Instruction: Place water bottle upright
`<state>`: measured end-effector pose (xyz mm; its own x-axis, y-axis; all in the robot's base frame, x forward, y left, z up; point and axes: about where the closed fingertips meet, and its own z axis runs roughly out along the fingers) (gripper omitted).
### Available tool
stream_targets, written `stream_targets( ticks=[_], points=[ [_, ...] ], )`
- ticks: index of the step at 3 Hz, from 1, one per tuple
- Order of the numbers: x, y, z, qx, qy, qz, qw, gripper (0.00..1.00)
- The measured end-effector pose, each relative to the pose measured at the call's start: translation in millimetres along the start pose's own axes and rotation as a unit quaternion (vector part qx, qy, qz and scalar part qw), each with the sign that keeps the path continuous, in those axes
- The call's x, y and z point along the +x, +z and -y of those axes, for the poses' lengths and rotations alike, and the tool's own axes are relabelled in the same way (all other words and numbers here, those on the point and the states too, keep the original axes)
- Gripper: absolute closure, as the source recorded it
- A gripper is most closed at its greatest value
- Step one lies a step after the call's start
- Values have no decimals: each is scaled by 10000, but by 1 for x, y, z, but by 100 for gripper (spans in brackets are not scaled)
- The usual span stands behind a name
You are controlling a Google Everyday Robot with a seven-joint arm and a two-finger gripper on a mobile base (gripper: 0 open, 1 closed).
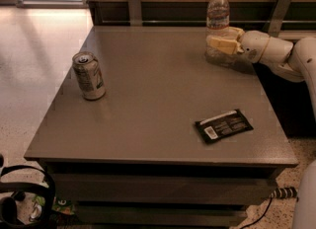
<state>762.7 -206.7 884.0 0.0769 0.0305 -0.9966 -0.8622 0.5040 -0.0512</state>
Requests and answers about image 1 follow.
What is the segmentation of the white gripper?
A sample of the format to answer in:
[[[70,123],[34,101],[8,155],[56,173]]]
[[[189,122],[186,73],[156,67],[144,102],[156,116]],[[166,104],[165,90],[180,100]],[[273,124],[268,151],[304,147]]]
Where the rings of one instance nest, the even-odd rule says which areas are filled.
[[[229,35],[234,39],[207,37],[208,46],[223,53],[233,55],[242,53],[242,58],[257,63],[260,61],[270,40],[268,34],[259,31],[245,31],[241,28],[230,27]]]

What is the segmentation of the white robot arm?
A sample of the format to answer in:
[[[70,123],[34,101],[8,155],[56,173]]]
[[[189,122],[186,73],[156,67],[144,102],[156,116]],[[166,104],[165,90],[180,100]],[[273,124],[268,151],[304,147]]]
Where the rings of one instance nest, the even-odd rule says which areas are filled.
[[[296,42],[231,28],[206,37],[207,58],[239,72],[256,71],[285,132],[316,134],[316,38]]]

